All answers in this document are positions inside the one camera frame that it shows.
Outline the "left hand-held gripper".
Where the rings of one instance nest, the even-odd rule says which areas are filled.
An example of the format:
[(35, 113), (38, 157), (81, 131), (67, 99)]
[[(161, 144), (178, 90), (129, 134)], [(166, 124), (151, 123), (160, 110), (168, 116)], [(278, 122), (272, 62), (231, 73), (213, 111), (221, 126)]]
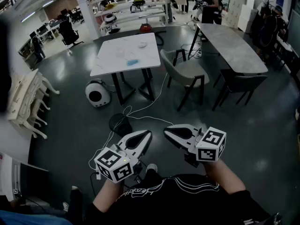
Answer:
[(140, 130), (124, 136), (117, 145), (126, 149), (119, 152), (105, 147), (95, 158), (96, 168), (101, 175), (113, 183), (119, 183), (134, 174), (133, 167), (145, 155), (152, 141), (152, 132)]

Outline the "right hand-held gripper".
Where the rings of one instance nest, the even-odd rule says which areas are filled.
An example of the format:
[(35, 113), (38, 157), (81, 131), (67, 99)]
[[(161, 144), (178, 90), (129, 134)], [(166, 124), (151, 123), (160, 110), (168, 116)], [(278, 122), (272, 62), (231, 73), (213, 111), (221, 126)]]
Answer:
[(206, 132), (201, 131), (191, 145), (193, 130), (189, 124), (171, 125), (164, 129), (164, 136), (177, 148), (188, 149), (184, 159), (196, 168), (200, 162), (217, 162), (225, 149), (226, 132), (209, 127)]

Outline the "black round trash bin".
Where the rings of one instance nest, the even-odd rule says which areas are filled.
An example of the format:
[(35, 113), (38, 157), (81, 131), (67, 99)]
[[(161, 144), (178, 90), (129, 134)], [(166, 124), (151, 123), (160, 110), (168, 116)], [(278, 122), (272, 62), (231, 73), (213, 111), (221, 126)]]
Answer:
[(120, 137), (124, 137), (133, 132), (128, 117), (122, 113), (117, 113), (110, 118), (109, 128)]

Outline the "person's left forearm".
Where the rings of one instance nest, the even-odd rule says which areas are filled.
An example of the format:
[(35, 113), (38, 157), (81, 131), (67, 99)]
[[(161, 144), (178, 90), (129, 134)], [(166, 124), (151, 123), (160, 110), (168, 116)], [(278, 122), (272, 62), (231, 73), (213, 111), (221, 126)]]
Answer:
[(94, 199), (93, 204), (99, 211), (103, 213), (107, 212), (112, 204), (121, 196), (123, 188), (123, 182), (114, 183), (106, 180)]

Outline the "person's right forearm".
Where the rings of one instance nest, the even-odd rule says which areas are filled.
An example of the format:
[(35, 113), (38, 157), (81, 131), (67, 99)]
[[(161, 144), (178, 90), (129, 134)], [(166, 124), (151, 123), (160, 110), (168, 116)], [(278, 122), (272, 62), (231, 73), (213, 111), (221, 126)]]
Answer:
[(202, 162), (208, 178), (218, 183), (228, 194), (245, 191), (242, 180), (221, 160)]

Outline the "white marble square table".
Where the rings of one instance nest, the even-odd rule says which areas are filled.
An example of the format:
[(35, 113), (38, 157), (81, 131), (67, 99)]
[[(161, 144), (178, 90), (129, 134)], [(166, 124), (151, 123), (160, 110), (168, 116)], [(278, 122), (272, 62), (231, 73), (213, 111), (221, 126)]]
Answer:
[[(141, 41), (146, 41), (148, 43), (147, 46), (144, 48), (138, 48), (137, 46)], [(117, 47), (122, 47), (125, 50), (125, 56), (123, 59), (116, 57)], [(138, 59), (139, 63), (134, 64), (133, 66), (128, 66), (127, 60), (132, 59)], [(154, 33), (136, 34), (104, 41), (100, 47), (96, 64), (92, 68), (90, 76), (111, 75), (119, 102), (121, 105), (124, 105), (135, 93), (136, 89), (123, 79), (122, 82), (132, 89), (126, 97), (123, 97), (117, 74), (141, 70), (144, 77), (144, 83), (138, 88), (138, 90), (145, 98), (150, 101), (154, 101), (154, 94), (150, 84), (150, 69), (157, 68), (160, 65), (161, 62)]]

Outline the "light grey upholstered chair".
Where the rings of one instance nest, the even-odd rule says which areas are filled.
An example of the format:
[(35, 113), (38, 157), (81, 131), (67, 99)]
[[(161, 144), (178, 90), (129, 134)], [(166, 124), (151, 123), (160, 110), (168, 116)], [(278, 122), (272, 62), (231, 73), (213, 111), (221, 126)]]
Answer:
[(172, 80), (182, 85), (186, 94), (183, 97), (177, 111), (184, 106), (189, 94), (194, 88), (200, 89), (200, 104), (204, 100), (204, 86), (210, 82), (206, 71), (196, 60), (188, 60), (185, 50), (179, 49), (174, 51), (160, 51), (167, 74), (169, 75), (167, 87), (169, 88)]

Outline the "person's black printed t-shirt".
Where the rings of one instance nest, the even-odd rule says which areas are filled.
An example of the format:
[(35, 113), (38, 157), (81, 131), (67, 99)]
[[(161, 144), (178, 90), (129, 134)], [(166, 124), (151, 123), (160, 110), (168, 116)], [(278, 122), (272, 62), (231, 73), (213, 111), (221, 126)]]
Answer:
[(84, 225), (254, 225), (271, 219), (247, 190), (228, 194), (199, 174), (150, 175), (101, 212), (86, 210)]

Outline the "dark grey chair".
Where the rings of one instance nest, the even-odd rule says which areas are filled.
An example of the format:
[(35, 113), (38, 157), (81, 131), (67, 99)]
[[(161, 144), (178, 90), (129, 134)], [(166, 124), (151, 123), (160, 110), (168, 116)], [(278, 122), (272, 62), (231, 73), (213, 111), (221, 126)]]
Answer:
[(224, 80), (223, 87), (213, 105), (212, 111), (215, 111), (217, 106), (222, 106), (228, 95), (231, 93), (242, 93), (238, 104), (247, 93), (248, 97), (244, 105), (247, 105), (254, 91), (267, 79), (266, 75), (244, 76), (242, 73), (236, 73), (232, 69), (221, 69), (213, 88), (217, 85), (220, 79)]

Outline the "grey stone long table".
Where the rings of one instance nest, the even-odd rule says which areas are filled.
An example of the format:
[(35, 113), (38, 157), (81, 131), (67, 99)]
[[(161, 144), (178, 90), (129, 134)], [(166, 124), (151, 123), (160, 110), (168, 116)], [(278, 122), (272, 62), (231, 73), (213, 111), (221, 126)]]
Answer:
[(268, 71), (265, 64), (251, 46), (232, 28), (200, 22), (197, 22), (195, 27), (195, 35), (188, 53), (189, 55), (201, 31), (234, 72), (262, 74)]

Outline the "cream stool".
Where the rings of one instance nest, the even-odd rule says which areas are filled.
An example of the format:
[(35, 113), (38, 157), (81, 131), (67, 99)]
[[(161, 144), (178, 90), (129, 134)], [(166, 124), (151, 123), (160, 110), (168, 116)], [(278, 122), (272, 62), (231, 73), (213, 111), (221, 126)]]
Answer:
[(45, 102), (41, 99), (35, 99), (33, 101), (33, 103), (31, 104), (30, 106), (30, 116), (29, 116), (29, 121), (33, 122), (34, 124), (37, 124), (39, 127), (41, 127), (41, 124), (38, 122), (42, 122), (44, 123), (46, 126), (48, 125), (46, 121), (44, 121), (43, 119), (41, 119), (39, 116), (38, 116), (38, 112), (41, 111), (44, 113), (44, 110), (42, 110), (40, 108), (40, 105), (43, 105), (44, 108), (48, 111), (50, 111), (50, 107), (48, 107)]

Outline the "cream dressing table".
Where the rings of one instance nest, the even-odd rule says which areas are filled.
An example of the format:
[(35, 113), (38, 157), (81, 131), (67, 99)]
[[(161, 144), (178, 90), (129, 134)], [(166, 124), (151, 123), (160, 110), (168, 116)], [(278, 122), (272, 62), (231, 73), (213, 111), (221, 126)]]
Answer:
[(29, 121), (30, 106), (35, 99), (39, 99), (37, 97), (38, 93), (41, 92), (43, 95), (49, 96), (42, 89), (43, 86), (56, 95), (60, 94), (60, 91), (55, 90), (38, 69), (21, 76), (19, 79), (15, 79), (14, 87), (8, 100), (7, 120), (19, 128), (26, 128), (34, 138), (40, 135), (46, 140), (47, 135), (34, 128), (34, 123)]

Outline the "black office chair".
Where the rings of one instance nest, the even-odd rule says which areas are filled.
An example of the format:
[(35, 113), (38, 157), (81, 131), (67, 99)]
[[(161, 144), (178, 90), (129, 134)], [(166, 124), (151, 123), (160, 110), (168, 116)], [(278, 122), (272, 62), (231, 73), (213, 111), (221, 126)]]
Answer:
[(65, 46), (76, 46), (83, 43), (83, 41), (77, 43), (77, 40), (79, 39), (78, 30), (73, 29), (72, 24), (69, 20), (62, 21), (60, 23), (58, 31), (62, 35), (62, 42)]

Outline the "white shelf unit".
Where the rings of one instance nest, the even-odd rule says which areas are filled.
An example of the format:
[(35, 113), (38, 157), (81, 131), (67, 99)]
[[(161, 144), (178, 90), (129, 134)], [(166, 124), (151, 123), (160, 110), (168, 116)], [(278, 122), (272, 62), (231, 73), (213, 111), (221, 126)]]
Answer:
[[(119, 32), (136, 30), (142, 23), (152, 27), (164, 27), (168, 22), (166, 0), (145, 0), (140, 7), (132, 5), (133, 0), (91, 0), (90, 5), (98, 22), (102, 36)], [(117, 17), (113, 24), (105, 24), (104, 17), (112, 13)]]

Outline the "stack of white boxes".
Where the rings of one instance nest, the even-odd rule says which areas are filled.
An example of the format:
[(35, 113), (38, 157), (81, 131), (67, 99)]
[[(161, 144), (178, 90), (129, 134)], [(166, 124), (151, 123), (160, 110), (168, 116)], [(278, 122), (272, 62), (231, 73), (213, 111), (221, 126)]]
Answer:
[(254, 2), (255, 0), (229, 0), (226, 23), (232, 28), (240, 29), (249, 34), (257, 14), (257, 9), (254, 9)]

